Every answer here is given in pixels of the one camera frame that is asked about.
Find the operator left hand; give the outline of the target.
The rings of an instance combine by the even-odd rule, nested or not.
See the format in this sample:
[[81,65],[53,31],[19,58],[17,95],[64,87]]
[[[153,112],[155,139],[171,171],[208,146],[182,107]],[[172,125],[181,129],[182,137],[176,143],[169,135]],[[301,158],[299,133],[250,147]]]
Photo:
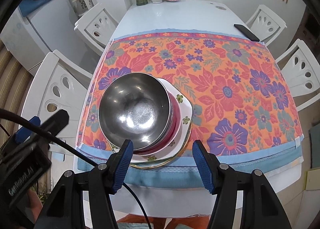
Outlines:
[[30,209],[35,223],[42,211],[43,205],[36,192],[31,189],[27,191],[27,196],[30,201]]

